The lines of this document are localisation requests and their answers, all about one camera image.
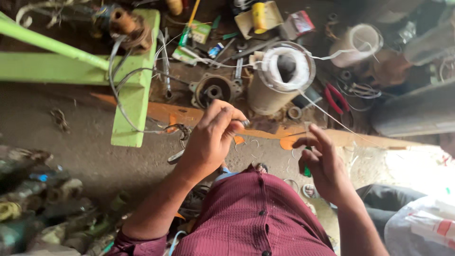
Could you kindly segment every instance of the hand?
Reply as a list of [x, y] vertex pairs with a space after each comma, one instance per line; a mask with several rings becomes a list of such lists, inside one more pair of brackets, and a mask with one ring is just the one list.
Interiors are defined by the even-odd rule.
[[191, 132], [174, 171], [194, 184], [211, 174], [228, 155], [235, 134], [244, 129], [238, 120], [247, 118], [231, 104], [213, 100]]
[[302, 145], [316, 148], [313, 151], [306, 149], [302, 152], [302, 157], [298, 161], [300, 173], [303, 174], [306, 164], [321, 197], [339, 208], [352, 205], [359, 197], [346, 174], [344, 162], [337, 155], [332, 140], [314, 124], [309, 126], [309, 131], [316, 138], [300, 138], [293, 145], [293, 148], [299, 148]]

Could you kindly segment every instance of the maroon shirt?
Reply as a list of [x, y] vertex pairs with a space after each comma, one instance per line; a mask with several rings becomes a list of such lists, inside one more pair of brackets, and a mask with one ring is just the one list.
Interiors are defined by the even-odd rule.
[[[162, 256], [166, 236], [135, 240], [119, 232], [109, 255]], [[250, 165], [214, 185], [192, 232], [173, 255], [322, 256], [335, 253], [329, 238], [287, 183]]]

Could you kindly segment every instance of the green screwdriver handle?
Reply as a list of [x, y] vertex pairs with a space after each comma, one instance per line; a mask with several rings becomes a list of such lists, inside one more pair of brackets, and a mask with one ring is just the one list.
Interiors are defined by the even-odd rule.
[[[305, 149], [308, 149], [311, 151], [311, 147], [306, 146]], [[308, 168], [307, 164], [305, 164], [305, 170], [303, 172], [303, 175], [305, 177], [311, 178], [311, 171], [310, 171], [310, 168]]]

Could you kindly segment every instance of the dirt floor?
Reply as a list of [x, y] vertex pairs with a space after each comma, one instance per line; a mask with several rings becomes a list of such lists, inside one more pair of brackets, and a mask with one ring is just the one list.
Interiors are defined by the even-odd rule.
[[[50, 115], [52, 108], [65, 114], [71, 132], [63, 133]], [[172, 170], [166, 160], [180, 151], [179, 134], [146, 134], [141, 148], [110, 145], [114, 113], [76, 101], [55, 99], [21, 84], [0, 86], [0, 143], [20, 148], [47, 150], [54, 155], [51, 165], [61, 165], [74, 178], [82, 180], [87, 196], [106, 202], [120, 190], [139, 202]], [[147, 128], [156, 124], [147, 123]], [[311, 178], [298, 173], [291, 151], [283, 150], [278, 140], [245, 138], [247, 145], [234, 144], [226, 158], [231, 171], [241, 171], [255, 161], [282, 179], [293, 179], [301, 188]], [[455, 180], [453, 165], [444, 166], [439, 147], [416, 147], [406, 151], [377, 148], [339, 148], [355, 188], [380, 182], [412, 187], [428, 194], [447, 194]], [[298, 158], [301, 150], [295, 150]], [[303, 200], [308, 201], [301, 191]], [[323, 200], [311, 200], [327, 233], [339, 241], [336, 214]]]

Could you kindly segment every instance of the green wooden stand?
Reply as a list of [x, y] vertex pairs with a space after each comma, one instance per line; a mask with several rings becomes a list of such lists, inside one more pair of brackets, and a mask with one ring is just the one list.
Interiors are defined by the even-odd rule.
[[[119, 82], [134, 69], [153, 68], [160, 13], [158, 10], [149, 9], [136, 9], [134, 12], [142, 15], [149, 24], [154, 43], [149, 52], [128, 57], [118, 71], [114, 82]], [[28, 30], [1, 12], [0, 33], [55, 52], [0, 52], [0, 81], [109, 85], [107, 79], [109, 56], [93, 55]], [[114, 65], [120, 59], [120, 56], [116, 57]], [[145, 128], [151, 81], [152, 72], [150, 70], [137, 72], [119, 92], [119, 99], [128, 117], [141, 130]], [[143, 133], [137, 132], [131, 127], [120, 110], [117, 109], [112, 128], [111, 144], [141, 147], [143, 136]]]

